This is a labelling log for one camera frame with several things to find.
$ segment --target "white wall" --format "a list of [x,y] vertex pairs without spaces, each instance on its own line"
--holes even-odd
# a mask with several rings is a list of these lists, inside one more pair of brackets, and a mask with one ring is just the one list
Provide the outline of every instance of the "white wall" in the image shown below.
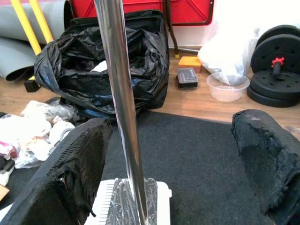
[[[300,27],[300,0],[215,0],[207,26],[173,27],[179,46],[202,46],[218,29],[260,28],[260,34],[280,24]],[[174,46],[169,38],[169,45]]]

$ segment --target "weight plate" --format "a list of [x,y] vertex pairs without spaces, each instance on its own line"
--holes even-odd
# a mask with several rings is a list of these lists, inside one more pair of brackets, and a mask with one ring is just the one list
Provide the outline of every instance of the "weight plate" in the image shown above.
[[255,92],[250,86],[247,88],[247,94],[252,100],[262,105],[268,105],[272,107],[286,108],[286,107],[292,107],[299,103],[299,100],[297,99],[281,100],[281,99],[275,99],[275,98],[270,98],[270,97],[260,95],[257,92]]
[[282,71],[300,74],[300,37],[291,34],[272,36],[254,50],[251,67],[254,73],[271,69],[275,58],[284,57]]
[[292,25],[279,25],[277,27],[273,27],[264,32],[263,35],[261,35],[261,37],[257,41],[256,47],[264,40],[278,34],[293,34],[300,37],[300,30]]
[[276,99],[300,99],[300,76],[290,72],[281,72],[275,79],[271,70],[260,71],[253,75],[251,88],[266,97]]

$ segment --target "plastic container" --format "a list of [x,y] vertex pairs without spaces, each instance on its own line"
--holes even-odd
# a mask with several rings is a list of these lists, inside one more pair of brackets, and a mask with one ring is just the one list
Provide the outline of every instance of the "plastic container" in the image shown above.
[[250,84],[249,79],[240,74],[230,74],[228,76],[236,76],[238,79],[240,79],[240,84],[231,86],[220,82],[214,77],[215,75],[219,74],[220,73],[212,74],[206,79],[206,83],[210,87],[211,96],[223,102],[232,102],[240,99]]

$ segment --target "wooden floor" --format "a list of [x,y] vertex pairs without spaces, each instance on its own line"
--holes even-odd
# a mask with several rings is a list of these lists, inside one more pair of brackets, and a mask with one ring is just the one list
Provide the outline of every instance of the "wooden floor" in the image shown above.
[[[269,113],[281,126],[291,131],[300,139],[300,104],[290,108],[274,108],[261,105],[249,99],[245,94],[234,102],[220,102],[210,96],[206,84],[208,72],[203,69],[198,75],[200,86],[196,90],[183,91],[177,88],[176,70],[179,59],[170,51],[170,78],[164,106],[156,112],[197,117],[206,120],[232,121],[234,113],[245,109],[260,109]],[[6,82],[0,79],[0,111],[19,115],[30,100],[44,102],[56,96],[46,89],[35,93],[27,93],[22,82]]]

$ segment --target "yellow pole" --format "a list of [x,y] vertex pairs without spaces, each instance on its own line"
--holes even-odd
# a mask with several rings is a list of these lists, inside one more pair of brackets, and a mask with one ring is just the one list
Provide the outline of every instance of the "yellow pole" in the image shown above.
[[42,49],[39,46],[38,40],[33,32],[33,29],[30,25],[27,15],[22,7],[21,0],[11,0],[11,3],[13,5],[15,13],[17,14],[19,21],[26,33],[26,36],[31,44],[31,47],[32,47],[35,55],[38,55],[42,51]]
[[34,15],[36,16],[37,22],[42,30],[42,33],[45,37],[46,43],[53,41],[52,34],[50,32],[50,29],[48,27],[47,21],[44,17],[43,11],[41,9],[41,6],[38,2],[38,0],[30,0],[30,5],[33,9]]

